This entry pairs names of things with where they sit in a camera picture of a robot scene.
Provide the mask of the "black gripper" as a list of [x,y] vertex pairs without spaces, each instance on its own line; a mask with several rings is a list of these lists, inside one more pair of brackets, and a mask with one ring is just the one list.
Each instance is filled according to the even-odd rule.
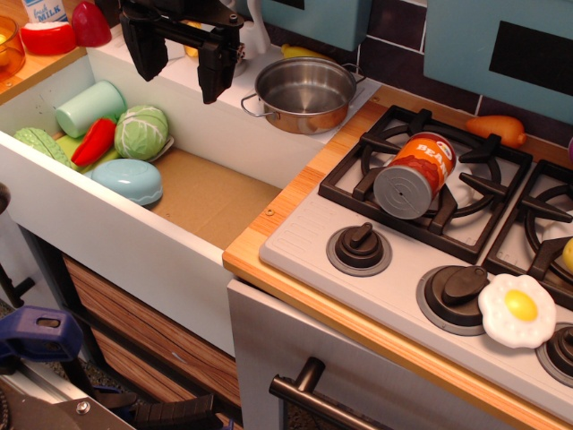
[[[219,1],[121,1],[124,42],[138,74],[149,82],[168,62],[167,39],[198,48],[198,79],[204,104],[231,84],[244,20]],[[202,29],[187,26],[199,22]]]

